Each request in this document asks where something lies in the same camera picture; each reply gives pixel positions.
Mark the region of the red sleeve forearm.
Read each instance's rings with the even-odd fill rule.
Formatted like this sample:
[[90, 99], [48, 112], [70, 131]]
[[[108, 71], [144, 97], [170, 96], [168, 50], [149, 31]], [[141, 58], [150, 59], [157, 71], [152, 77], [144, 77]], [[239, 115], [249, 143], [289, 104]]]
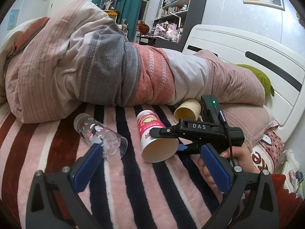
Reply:
[[303, 204], [303, 199], [296, 193], [289, 193], [284, 188], [286, 176], [283, 174], [271, 174], [279, 209], [279, 228], [285, 228], [292, 221]]

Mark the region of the person's right hand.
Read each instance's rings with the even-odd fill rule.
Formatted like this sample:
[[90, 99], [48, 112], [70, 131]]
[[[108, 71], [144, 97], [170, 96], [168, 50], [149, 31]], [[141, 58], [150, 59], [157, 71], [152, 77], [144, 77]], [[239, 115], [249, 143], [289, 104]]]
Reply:
[[[232, 157], [237, 158], [238, 165], [242, 168], [243, 171], [249, 172], [249, 173], [260, 173], [259, 169], [257, 169], [254, 166], [254, 163], [252, 161], [251, 154], [246, 147], [237, 147], [237, 146], [232, 146]], [[214, 182], [214, 179], [212, 175], [210, 174], [205, 162], [202, 160], [201, 157], [198, 158], [197, 160], [198, 166], [202, 168], [202, 175], [209, 187], [211, 189], [216, 190], [218, 189], [216, 183]]]

